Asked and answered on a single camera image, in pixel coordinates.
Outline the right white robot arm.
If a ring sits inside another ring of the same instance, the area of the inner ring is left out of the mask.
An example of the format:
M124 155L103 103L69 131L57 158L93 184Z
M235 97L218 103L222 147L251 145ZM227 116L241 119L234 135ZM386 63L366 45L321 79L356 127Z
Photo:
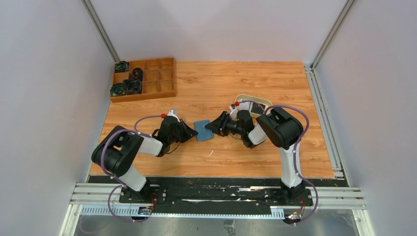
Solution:
M223 111L205 128L222 137L230 133L238 134L247 148L255 148L269 139L279 151L281 187L292 195L300 193L305 188L305 181L299 176L298 169L298 143L304 134L302 124L280 107L272 108L269 114L258 116L256 121L257 124L248 110L237 110L234 115Z

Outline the black card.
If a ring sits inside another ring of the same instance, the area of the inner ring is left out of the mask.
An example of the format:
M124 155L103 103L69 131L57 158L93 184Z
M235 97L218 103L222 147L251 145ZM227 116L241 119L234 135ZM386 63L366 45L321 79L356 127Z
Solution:
M264 113L265 106L263 104L252 104L250 112L258 115L262 115Z

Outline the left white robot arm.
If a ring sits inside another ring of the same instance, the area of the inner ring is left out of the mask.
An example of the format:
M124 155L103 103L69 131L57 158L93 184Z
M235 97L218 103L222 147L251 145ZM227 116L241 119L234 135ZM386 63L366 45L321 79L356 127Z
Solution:
M148 118L162 119L160 127L152 134L117 125L91 155L91 161L98 165L104 174L135 192L144 190L149 183L133 166L138 153L162 157L170 152L172 144L185 143L198 135L196 130L178 118L174 110L168 114L141 118L140 121Z

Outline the blue card holder wallet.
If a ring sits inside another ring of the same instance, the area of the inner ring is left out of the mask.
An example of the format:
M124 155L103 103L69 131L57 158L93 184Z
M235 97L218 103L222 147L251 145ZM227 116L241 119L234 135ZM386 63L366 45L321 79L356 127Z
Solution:
M194 128L198 132L196 136L197 142L204 142L214 138L213 132L210 129L205 128L210 121L208 119L194 122Z

